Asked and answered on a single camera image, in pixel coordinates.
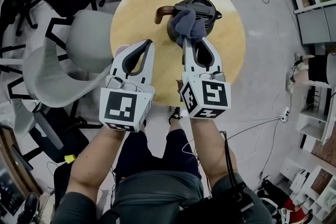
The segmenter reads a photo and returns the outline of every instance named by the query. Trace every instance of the red object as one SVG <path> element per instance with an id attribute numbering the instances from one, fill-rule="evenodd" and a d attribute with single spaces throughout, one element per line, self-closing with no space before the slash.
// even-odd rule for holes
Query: red object
<path id="1" fill-rule="evenodd" d="M 291 199 L 288 199 L 284 203 L 284 208 L 292 211 L 290 213 L 289 224 L 299 222 L 305 218 L 306 214 L 303 212 L 302 208 L 300 208 L 296 212 L 294 211 L 295 205 L 293 204 L 293 201 Z"/>

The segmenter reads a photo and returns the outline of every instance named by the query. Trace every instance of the round wooden table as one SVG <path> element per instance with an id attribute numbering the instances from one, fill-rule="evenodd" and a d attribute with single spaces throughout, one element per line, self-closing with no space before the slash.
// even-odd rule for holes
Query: round wooden table
<path id="1" fill-rule="evenodd" d="M 155 44 L 152 86 L 154 101 L 171 106 L 181 106 L 176 80 L 184 72 L 182 49 L 169 39 L 164 16 L 159 25 L 154 23 L 156 9 L 182 0 L 122 0 L 113 16 L 111 48 L 114 54 L 120 45 L 130 45 L 151 39 Z M 210 0 L 223 18 L 216 21 L 207 39 L 222 57 L 226 80 L 233 83 L 243 66 L 245 33 L 240 17 L 230 0 Z"/>

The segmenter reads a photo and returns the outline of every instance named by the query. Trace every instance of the concrete floor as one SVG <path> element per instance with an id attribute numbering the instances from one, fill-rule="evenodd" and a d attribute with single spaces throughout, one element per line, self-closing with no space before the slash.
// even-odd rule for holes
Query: concrete floor
<path id="1" fill-rule="evenodd" d="M 244 66 L 232 85 L 232 109 L 216 120 L 218 128 L 225 130 L 228 137 L 267 119 L 276 118 L 286 106 L 290 105 L 290 95 L 285 91 L 285 75 L 293 65 L 294 52 L 303 52 L 296 18 L 292 13 L 292 0 L 270 0 L 268 5 L 261 0 L 231 0 L 231 2 L 242 19 L 247 50 Z M 113 14 L 117 5 L 118 3 L 106 3 L 100 10 Z M 25 22 L 23 34 L 17 38 L 14 35 L 16 25 L 11 25 L 5 33 L 3 46 L 27 44 L 23 54 L 23 57 L 26 57 L 43 44 L 43 37 L 52 17 L 58 15 L 46 3 L 40 3 L 32 11 L 33 21 L 39 24 L 38 29 L 32 30 Z M 55 33 L 66 39 L 66 28 L 58 28 Z M 18 52 L 7 53 L 5 56 L 22 57 Z M 6 86 L 15 78 L 13 74 L 1 74 L 0 103 L 8 100 Z M 24 92 L 24 86 L 18 86 L 16 91 Z M 98 87 L 80 101 L 79 114 L 90 120 L 98 120 L 99 92 Z M 295 122 L 298 111 L 303 106 L 305 93 L 305 87 L 295 89 L 289 121 L 286 124 L 279 122 L 277 126 L 272 155 L 264 171 L 264 175 L 271 175 L 273 179 L 279 175 L 290 146 L 298 146 L 300 143 L 301 136 L 295 130 Z M 149 113 L 149 124 L 146 128 L 149 148 L 153 155 L 158 157 L 163 155 L 165 135 L 169 128 L 166 115 L 167 108 L 155 104 Z M 191 139 L 188 118 L 181 120 L 181 123 Z M 275 125 L 275 121 L 267 123 L 229 141 L 238 159 L 239 172 L 252 189 L 258 186 L 259 174 L 271 151 Z M 96 133 L 87 130 L 83 132 L 89 139 Z M 23 153 L 36 147 L 29 135 L 18 142 Z M 32 174 L 43 188 L 54 186 L 53 177 L 47 169 L 48 161 L 50 159 L 44 153 L 30 161 L 34 167 Z M 48 168 L 53 173 L 57 167 L 49 163 Z M 113 177 L 109 174 L 101 189 L 107 189 L 111 193 L 113 184 Z"/>

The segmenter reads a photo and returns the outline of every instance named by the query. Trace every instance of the black kettle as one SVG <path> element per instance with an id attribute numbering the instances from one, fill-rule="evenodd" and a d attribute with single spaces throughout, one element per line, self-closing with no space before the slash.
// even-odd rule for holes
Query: black kettle
<path id="1" fill-rule="evenodd" d="M 174 6 L 163 6 L 156 10 L 154 22 L 160 24 L 162 17 L 170 15 L 167 23 L 167 33 L 170 39 L 176 42 L 178 36 L 174 33 L 170 20 L 184 9 L 192 9 L 196 13 L 196 17 L 204 18 L 206 35 L 209 35 L 214 28 L 216 20 L 222 17 L 222 14 L 216 10 L 216 7 L 210 0 L 183 0 Z"/>

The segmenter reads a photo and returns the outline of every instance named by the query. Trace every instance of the forearm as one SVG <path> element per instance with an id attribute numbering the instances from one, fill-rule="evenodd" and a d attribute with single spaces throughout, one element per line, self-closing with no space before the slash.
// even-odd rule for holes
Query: forearm
<path id="1" fill-rule="evenodd" d="M 219 179 L 228 174 L 225 141 L 213 120 L 191 119 L 191 127 L 198 159 L 213 187 Z M 233 170 L 238 172 L 236 157 L 231 150 L 230 157 Z"/>
<path id="2" fill-rule="evenodd" d="M 112 167 L 124 134 L 104 126 L 99 130 L 72 165 L 67 192 L 79 192 L 96 201 L 98 189 Z"/>

